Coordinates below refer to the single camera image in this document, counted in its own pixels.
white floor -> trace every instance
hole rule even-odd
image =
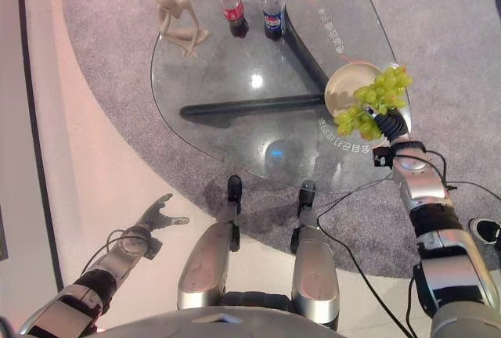
[[[176,192],[120,136],[88,89],[75,59],[60,0],[27,0],[32,74],[49,198],[65,285],[80,274],[108,232],[127,228],[160,195],[173,192],[166,214],[189,225],[157,232],[164,246],[144,260],[116,294],[100,325],[111,327],[176,308],[177,279],[213,218]],[[294,258],[244,237],[230,259],[227,289],[290,294]],[[357,274],[339,271],[339,331],[348,337],[402,336]],[[369,277],[394,313],[405,316],[408,279]],[[413,325],[431,321],[413,292]]]

grapes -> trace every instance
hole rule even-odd
[[[384,82],[384,90],[390,90],[390,89],[393,89],[395,87],[395,85],[397,84],[397,78],[393,75],[393,74],[390,74],[386,81]]]
[[[372,126],[373,126],[372,123],[366,121],[364,124],[360,126],[360,133],[369,133]]]
[[[407,102],[401,97],[405,94],[405,88],[413,83],[413,78],[406,72],[405,66],[389,67],[372,84],[355,90],[353,96],[359,103],[334,118],[334,123],[339,126],[339,136],[349,136],[353,130],[358,129],[360,136],[367,141],[381,138],[383,134],[364,107],[370,105],[383,115],[395,108],[406,107]]]

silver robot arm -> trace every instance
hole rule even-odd
[[[374,163],[392,168],[416,233],[421,261],[413,274],[421,306],[433,318],[431,336],[501,336],[498,290],[424,145],[409,140],[399,114],[367,111],[391,142],[373,151]]]
[[[94,333],[97,319],[106,313],[111,298],[141,257],[152,260],[160,250],[162,243],[151,232],[189,222],[188,218],[170,218],[160,213],[171,197],[168,194],[158,199],[135,225],[125,230],[109,253],[32,315],[20,334],[78,338]]]

glass table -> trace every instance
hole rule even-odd
[[[328,77],[347,63],[396,63],[370,0],[287,0],[278,42],[265,36],[260,0],[243,0],[244,39],[230,34],[218,0],[191,2],[211,32],[197,57],[183,58],[159,35],[151,62],[155,102],[177,135],[284,185],[311,179],[320,192],[353,190],[388,173],[373,167],[380,141],[338,136],[323,101]],[[190,26],[189,17],[175,26]]]

sculpture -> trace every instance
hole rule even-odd
[[[159,16],[161,37],[183,49],[183,56],[193,55],[196,57],[195,47],[205,41],[210,34],[207,29],[200,28],[198,19],[191,5],[190,0],[157,0],[159,5]],[[180,28],[168,30],[171,26],[171,18],[179,19],[184,11],[188,11],[193,21],[193,28]]]

